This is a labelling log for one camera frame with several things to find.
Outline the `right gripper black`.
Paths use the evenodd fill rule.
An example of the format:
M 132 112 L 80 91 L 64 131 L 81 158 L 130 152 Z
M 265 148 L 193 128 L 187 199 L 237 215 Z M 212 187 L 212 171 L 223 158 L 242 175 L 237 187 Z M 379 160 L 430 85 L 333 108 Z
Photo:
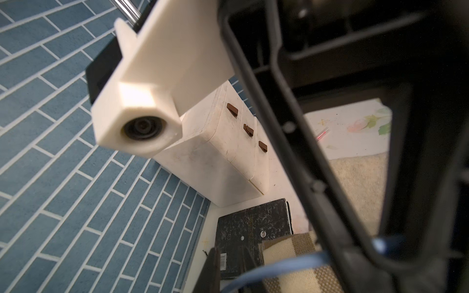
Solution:
M 347 293 L 469 290 L 467 1 L 219 1 L 235 74 Z M 392 111 L 382 255 L 304 114 Z

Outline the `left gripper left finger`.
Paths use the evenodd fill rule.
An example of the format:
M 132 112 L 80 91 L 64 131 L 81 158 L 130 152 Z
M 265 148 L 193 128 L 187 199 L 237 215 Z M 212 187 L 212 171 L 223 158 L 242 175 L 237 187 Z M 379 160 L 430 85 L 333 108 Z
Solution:
M 221 282 L 221 253 L 214 247 L 208 253 L 193 293 L 220 293 Z

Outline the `brown plaid scarf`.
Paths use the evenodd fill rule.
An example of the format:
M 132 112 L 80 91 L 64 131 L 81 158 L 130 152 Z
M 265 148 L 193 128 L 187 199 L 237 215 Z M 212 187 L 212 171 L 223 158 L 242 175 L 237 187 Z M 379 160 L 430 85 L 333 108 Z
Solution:
M 261 263 L 271 271 L 263 280 L 269 293 L 344 291 L 313 231 L 263 241 L 259 249 Z

